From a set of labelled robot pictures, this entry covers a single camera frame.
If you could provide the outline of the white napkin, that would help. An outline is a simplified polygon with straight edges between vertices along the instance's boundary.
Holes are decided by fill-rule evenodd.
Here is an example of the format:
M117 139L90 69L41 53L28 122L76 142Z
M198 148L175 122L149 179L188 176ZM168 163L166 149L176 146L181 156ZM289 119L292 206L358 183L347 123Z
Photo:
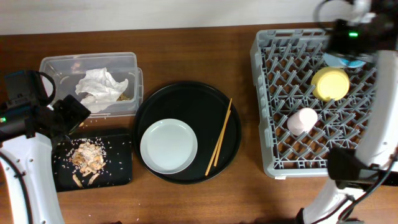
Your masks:
M98 113L107 108L105 103L116 102L128 84L128 79L117 82L106 67L97 68L86 71L85 77L76 85L75 93L86 93L80 103L92 113Z

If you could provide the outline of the yellow bowl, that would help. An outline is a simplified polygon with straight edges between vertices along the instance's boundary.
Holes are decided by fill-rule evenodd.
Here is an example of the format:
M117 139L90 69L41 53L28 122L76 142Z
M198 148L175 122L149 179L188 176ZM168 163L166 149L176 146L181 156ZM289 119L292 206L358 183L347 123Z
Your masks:
M315 86L313 95L322 101L340 100L349 91L350 82L347 73L336 67L325 67L312 78Z

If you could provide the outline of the rice and food scraps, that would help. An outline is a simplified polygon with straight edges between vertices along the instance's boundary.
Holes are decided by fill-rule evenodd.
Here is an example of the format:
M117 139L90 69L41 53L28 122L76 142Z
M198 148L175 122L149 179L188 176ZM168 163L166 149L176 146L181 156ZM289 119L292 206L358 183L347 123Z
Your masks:
M57 156L60 170L54 174L60 177L66 172L66 179L72 182L73 188L114 186L130 179L125 174L127 162L122 161L122 152L112 146L110 140L78 138L62 146L62 154Z

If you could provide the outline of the grey plate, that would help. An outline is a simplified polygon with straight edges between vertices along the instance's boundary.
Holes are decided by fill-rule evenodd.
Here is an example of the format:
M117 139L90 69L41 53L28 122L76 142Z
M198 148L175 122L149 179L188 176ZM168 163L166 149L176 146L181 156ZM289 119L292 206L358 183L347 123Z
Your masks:
M140 153L144 164L160 174L185 170L196 157L198 140L193 129L177 119L162 119L142 135Z

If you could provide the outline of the pink cup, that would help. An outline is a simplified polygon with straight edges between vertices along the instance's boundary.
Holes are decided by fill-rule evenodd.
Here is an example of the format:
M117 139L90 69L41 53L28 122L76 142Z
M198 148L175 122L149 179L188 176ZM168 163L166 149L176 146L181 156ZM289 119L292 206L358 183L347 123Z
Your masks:
M302 108L287 120L288 130L296 136L309 132L318 121L318 114L311 108Z

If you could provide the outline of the wooden chopstick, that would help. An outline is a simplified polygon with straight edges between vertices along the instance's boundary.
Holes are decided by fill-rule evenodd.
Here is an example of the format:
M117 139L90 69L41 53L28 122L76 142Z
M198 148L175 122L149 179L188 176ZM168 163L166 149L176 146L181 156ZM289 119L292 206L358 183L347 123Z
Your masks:
M222 129L221 129L220 135L219 135L218 140L217 140L217 142L216 142L216 146L215 146L215 148L214 148L214 150L213 150L211 159L210 159L209 164L208 164L208 166L207 166L207 168L206 168L205 176L208 176L211 167L212 167L212 166L215 166L215 159L216 159L216 157L217 157L218 149L220 148L220 144L221 144L221 136L224 134L224 131L225 131L225 129L226 129L226 125L227 125L227 123L228 123L228 119L229 119L230 113L231 113L231 110L228 110L228 111L227 111L227 114L226 114L226 117L225 117L225 119L224 119L224 124L223 124L223 127L222 127Z
M229 105L228 105L228 109L227 109L226 116L225 116L225 119L224 119L223 127L222 127L222 130L220 132L220 136L218 138L218 142L216 143L216 148L215 148L216 154L215 154L214 163L213 163L214 167L216 167L217 163L218 163L218 158L219 158L219 154L220 154L220 150L221 150L221 145L222 145L222 142L223 142L224 132L225 132L228 120L229 120L230 113L231 113L232 100L233 99L231 98L230 101L229 101Z

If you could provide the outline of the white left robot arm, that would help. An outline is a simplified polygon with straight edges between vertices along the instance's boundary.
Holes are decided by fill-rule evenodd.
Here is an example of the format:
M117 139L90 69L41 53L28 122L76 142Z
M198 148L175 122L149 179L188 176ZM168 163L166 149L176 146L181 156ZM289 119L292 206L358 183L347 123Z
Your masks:
M24 105L1 116L1 166L14 223L63 223L52 150L90 115L73 96L52 108Z

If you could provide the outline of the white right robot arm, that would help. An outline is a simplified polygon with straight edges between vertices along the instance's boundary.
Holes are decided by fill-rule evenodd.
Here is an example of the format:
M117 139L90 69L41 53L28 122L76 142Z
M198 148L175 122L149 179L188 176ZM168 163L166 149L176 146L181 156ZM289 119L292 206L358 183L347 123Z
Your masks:
M296 223L344 223L355 206L397 175L397 8L375 14L367 22L339 19L330 31L329 54L348 60L377 55L376 95L358 148L330 150L328 182Z

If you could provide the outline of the blue cup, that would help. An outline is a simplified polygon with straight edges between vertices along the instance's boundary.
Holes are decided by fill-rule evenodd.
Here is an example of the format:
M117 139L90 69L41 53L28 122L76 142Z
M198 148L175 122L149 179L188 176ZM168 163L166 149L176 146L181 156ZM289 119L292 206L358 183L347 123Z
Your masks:
M362 67L363 65L366 64L366 62L361 61L361 60L349 61L349 60L347 60L347 59L335 57L335 56L330 55L330 54L327 54L327 53L324 53L324 54L323 54L323 59L324 59L325 63L326 63L329 67L338 67L338 68L344 68L344 67L348 67L348 68L359 68L359 67Z

